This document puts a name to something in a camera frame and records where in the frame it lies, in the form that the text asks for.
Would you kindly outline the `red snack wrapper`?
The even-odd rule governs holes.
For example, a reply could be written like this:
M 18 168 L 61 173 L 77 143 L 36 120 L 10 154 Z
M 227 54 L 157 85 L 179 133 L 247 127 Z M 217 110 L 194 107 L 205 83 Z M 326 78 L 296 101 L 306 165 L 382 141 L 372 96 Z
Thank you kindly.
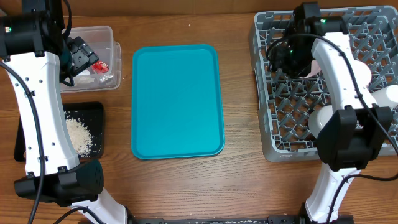
M 91 66 L 91 69 L 96 73 L 96 74 L 104 74 L 109 72 L 109 66 L 102 62 L 102 61 L 97 61 Z

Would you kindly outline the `white napkin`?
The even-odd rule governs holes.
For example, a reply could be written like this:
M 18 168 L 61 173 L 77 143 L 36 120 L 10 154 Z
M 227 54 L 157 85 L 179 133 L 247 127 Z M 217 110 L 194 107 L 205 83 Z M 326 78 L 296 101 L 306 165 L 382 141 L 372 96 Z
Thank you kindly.
M 82 71 L 74 78 L 76 85 L 86 85 L 89 83 L 93 83 L 94 80 L 95 79 L 93 77 L 91 77 L 91 73 L 88 70 Z

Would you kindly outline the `white round plate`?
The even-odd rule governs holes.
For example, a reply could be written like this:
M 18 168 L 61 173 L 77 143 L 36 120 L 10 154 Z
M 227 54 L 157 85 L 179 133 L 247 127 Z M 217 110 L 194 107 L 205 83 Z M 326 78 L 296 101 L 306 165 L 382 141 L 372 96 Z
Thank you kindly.
M 316 60 L 312 60 L 310 65 L 310 72 L 304 78 L 311 78 L 321 72 L 321 68 Z

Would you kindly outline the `grey green bowl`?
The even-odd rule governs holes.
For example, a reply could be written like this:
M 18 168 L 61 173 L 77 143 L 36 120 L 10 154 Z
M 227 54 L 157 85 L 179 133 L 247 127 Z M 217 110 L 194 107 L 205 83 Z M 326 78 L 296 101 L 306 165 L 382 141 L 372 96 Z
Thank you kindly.
M 333 115 L 332 105 L 327 105 L 319 110 L 315 110 L 311 113 L 308 119 L 308 127 L 310 132 L 315 138 L 318 138 L 318 134 L 323 129 L 323 127 L 329 122 Z

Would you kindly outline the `white round bowl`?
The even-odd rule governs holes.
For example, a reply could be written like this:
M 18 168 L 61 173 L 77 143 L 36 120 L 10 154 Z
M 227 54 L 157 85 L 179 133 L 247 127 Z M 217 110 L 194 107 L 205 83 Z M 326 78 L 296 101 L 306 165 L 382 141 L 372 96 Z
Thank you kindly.
M 359 60 L 355 60 L 353 70 L 360 89 L 367 88 L 371 82 L 371 71 L 368 66 Z

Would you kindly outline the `white rice pile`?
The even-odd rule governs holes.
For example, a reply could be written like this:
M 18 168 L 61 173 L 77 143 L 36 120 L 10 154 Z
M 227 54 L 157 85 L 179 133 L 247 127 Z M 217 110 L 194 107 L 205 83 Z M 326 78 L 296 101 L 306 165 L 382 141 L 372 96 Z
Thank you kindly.
M 67 119 L 66 125 L 75 152 L 80 156 L 88 156 L 93 145 L 88 128 L 73 118 Z

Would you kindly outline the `white paper cup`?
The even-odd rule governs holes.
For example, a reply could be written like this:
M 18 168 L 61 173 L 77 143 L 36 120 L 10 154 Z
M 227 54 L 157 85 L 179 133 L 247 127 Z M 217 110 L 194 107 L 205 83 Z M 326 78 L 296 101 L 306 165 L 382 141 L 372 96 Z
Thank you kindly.
M 390 85 L 371 94 L 380 107 L 394 109 L 398 105 L 398 86 Z

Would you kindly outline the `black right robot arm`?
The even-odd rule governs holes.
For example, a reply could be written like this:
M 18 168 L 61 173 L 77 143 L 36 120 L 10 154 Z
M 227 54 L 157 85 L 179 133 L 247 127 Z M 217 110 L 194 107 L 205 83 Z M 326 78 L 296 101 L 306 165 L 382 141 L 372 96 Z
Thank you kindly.
M 368 91 L 371 71 L 354 59 L 342 17 L 323 17 L 316 2 L 305 2 L 294 9 L 293 18 L 283 37 L 267 49 L 269 70 L 290 78 L 322 73 L 332 106 L 331 118 L 317 134 L 320 175 L 298 220 L 352 223 L 351 217 L 339 216 L 338 209 L 352 181 L 362 177 L 362 170 L 390 140 L 393 114 Z

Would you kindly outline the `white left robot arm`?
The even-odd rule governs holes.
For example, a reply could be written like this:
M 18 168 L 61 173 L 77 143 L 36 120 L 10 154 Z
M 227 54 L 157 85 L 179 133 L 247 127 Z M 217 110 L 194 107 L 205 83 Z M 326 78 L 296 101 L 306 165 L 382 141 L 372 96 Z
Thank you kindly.
M 19 197 L 68 207 L 93 223 L 133 223 L 127 207 L 104 187 L 96 159 L 81 162 L 69 137 L 60 85 L 94 64 L 98 56 L 71 38 L 67 1 L 23 1 L 22 14 L 1 18 L 1 66 L 14 86 L 25 140 L 25 177 Z

